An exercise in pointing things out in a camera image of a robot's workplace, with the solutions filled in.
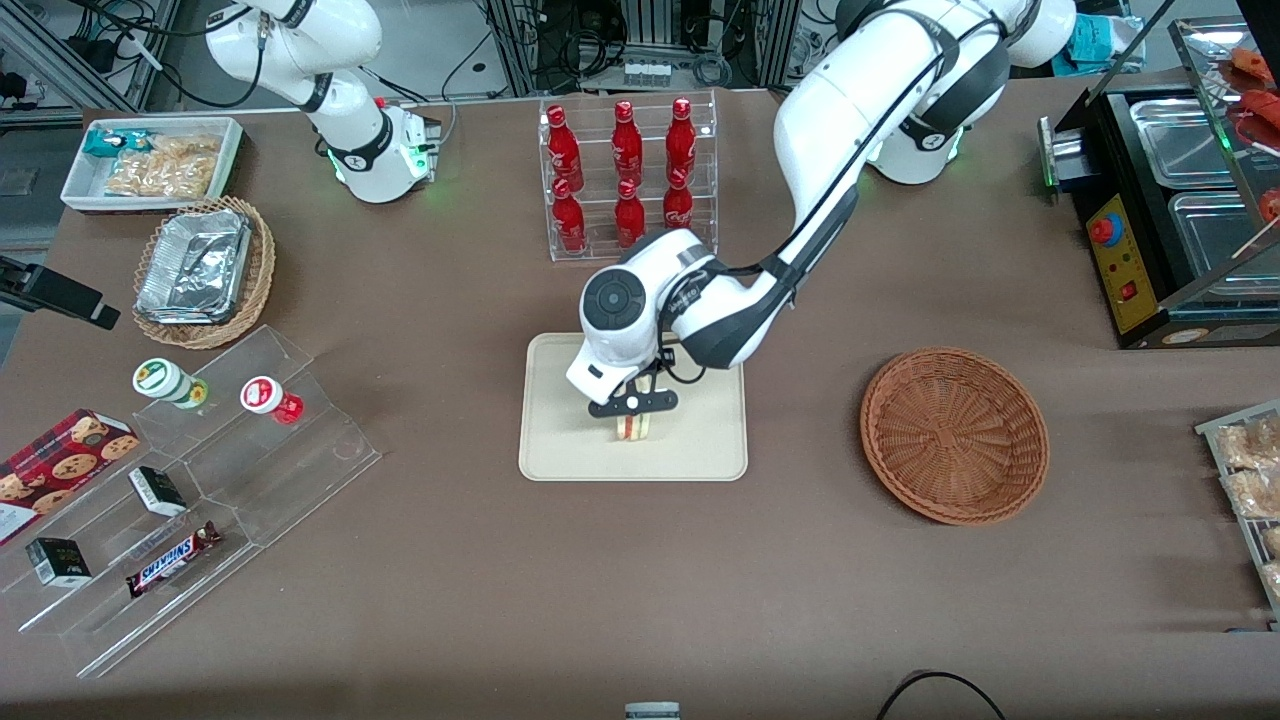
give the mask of coca-cola bottle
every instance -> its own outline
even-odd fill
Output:
[[[635,123],[635,110],[631,102],[620,100],[613,106],[613,165],[620,179],[644,182],[644,142]]]
[[[577,150],[577,137],[564,124],[564,108],[552,105],[547,109],[547,122],[552,126],[547,140],[547,151],[552,155],[552,169],[556,177],[568,181],[572,192],[582,190],[582,156]]]
[[[694,214],[694,196],[689,192],[689,174],[676,168],[667,176],[667,195],[662,196],[662,222],[667,228],[687,228]]]
[[[692,113],[694,108],[687,97],[677,97],[671,104],[671,127],[667,128],[668,178],[676,168],[685,170],[685,177],[694,174],[694,141],[698,140],[698,132],[690,119]]]
[[[644,234],[644,205],[636,197],[635,181],[618,181],[618,204],[613,206],[618,223],[618,247],[626,250]]]
[[[568,181],[556,178],[552,182],[552,218],[556,222],[556,234],[561,238],[561,246],[570,255],[580,255],[586,250],[586,222],[582,219],[582,206],[577,204],[570,191]]]

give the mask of wicker basket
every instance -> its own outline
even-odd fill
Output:
[[[266,227],[262,217],[252,205],[236,197],[219,197],[191,208],[183,208],[177,214],[212,213],[215,210],[234,210],[253,222],[253,236],[250,238],[248,259],[244,268],[244,279],[241,284],[239,307],[232,319],[221,325],[161,325],[152,323],[133,311],[133,320],[142,328],[142,332],[156,342],[177,345],[187,350],[209,350],[219,345],[238,338],[253,328],[262,306],[266,305],[266,296],[271,292],[271,272],[275,270],[275,241],[271,238],[271,228]],[[142,279],[151,265],[151,254],[156,247],[156,238],[160,237],[160,228],[151,233],[151,241],[142,251],[142,261],[133,273],[133,291],[142,291]]]
[[[900,355],[861,406],[867,459],[913,510],[952,525],[1016,515],[1044,484],[1048,430],[1004,368],[954,347]]]

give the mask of white tray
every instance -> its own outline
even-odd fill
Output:
[[[730,482],[746,471],[746,401],[742,368],[707,370],[691,386],[659,375],[680,393],[675,410],[654,413],[649,437],[617,439],[613,418],[586,413],[588,400],[564,370],[581,333],[545,333],[529,343],[520,471],[539,482]],[[676,372],[695,373],[676,347]]]
[[[184,117],[184,118],[116,118],[111,120],[93,120],[84,131],[99,128],[140,128],[156,133],[186,136],[186,135],[216,135],[223,138],[221,149],[218,151],[218,164],[214,165],[214,177],[209,182],[209,191],[204,197],[195,200],[180,200],[177,197],[120,197],[106,195],[106,178],[111,177],[115,168],[115,158],[96,158],[76,149],[76,160],[72,161],[72,170],[63,184],[61,199],[68,208],[82,213],[142,213],[148,210],[175,210],[221,197],[230,178],[232,167],[236,164],[236,151],[239,149],[241,137],[244,131],[241,124],[227,117]]]

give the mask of red button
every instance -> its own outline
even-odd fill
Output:
[[[1102,218],[1101,220],[1094,220],[1094,223],[1089,225],[1089,240],[1097,242],[1098,245],[1103,245],[1111,240],[1111,236],[1115,234],[1115,231],[1116,228],[1115,225],[1111,224],[1111,220],[1106,218]]]

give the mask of beige tray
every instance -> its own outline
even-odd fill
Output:
[[[564,378],[582,345],[581,333],[545,333],[529,343],[525,410],[520,424],[520,471],[544,482],[730,482],[746,471],[746,402],[742,368],[707,370],[691,386],[659,375],[680,405],[652,415],[649,437],[617,439],[613,418],[595,419]],[[676,372],[694,361],[676,346]]]

